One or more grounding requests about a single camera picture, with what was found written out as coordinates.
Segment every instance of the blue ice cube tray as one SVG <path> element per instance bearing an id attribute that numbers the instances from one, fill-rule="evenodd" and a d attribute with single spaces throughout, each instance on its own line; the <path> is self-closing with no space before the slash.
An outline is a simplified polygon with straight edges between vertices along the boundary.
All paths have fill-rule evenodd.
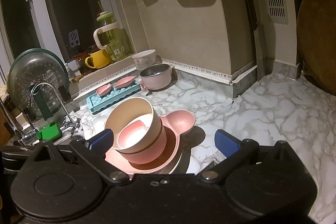
<path id="1" fill-rule="evenodd" d="M 140 84 L 138 82 L 133 82 L 132 85 L 129 85 L 125 88 L 113 88 L 107 95 L 102 98 L 95 93 L 86 98 L 86 103 L 89 107 L 89 110 L 93 114 L 97 114 L 105 108 L 117 103 L 118 101 L 138 92 L 140 89 Z"/>

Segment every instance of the marble countertop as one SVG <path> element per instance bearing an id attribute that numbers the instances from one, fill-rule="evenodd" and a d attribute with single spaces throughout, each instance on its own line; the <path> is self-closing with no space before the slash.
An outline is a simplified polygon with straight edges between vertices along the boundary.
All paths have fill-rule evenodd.
<path id="1" fill-rule="evenodd" d="M 251 138 L 260 145 L 286 140 L 298 154 L 318 186 L 310 212 L 317 223 L 336 221 L 336 97 L 318 89 L 303 77 L 297 81 L 278 75 L 265 76 L 242 96 L 232 100 L 221 84 L 178 72 L 178 81 L 166 90 L 146 96 L 159 115 L 187 109 L 196 117 L 195 128 L 182 143 L 187 158 L 185 172 L 199 173 L 224 155 L 214 144 L 214 134 L 224 129 L 238 139 Z M 84 102 L 76 114 L 85 139 L 104 129 L 113 106 L 92 115 Z"/>

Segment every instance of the green sponge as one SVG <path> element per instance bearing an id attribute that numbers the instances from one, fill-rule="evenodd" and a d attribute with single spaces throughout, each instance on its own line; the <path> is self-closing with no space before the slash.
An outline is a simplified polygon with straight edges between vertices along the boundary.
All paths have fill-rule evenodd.
<path id="1" fill-rule="evenodd" d="M 62 132 L 59 129 L 56 122 L 52 122 L 51 124 L 47 125 L 45 128 L 41 129 L 36 133 L 36 136 L 42 140 L 51 140 L 55 141 L 62 137 Z"/>

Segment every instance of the round wooden cutting board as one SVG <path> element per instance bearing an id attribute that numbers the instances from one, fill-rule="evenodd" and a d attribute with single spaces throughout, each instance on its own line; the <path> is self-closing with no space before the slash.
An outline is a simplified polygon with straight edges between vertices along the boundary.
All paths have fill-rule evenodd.
<path id="1" fill-rule="evenodd" d="M 316 82 L 336 95 L 336 0 L 303 0 L 297 43 Z"/>

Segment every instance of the stacked bowls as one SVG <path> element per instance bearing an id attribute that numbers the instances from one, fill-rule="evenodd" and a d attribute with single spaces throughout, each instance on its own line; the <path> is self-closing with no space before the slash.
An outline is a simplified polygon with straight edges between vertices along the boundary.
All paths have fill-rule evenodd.
<path id="1" fill-rule="evenodd" d="M 134 164 L 147 164 L 158 158 L 167 143 L 162 121 L 150 102 L 129 98 L 116 106 L 105 122 L 112 130 L 112 148 Z"/>

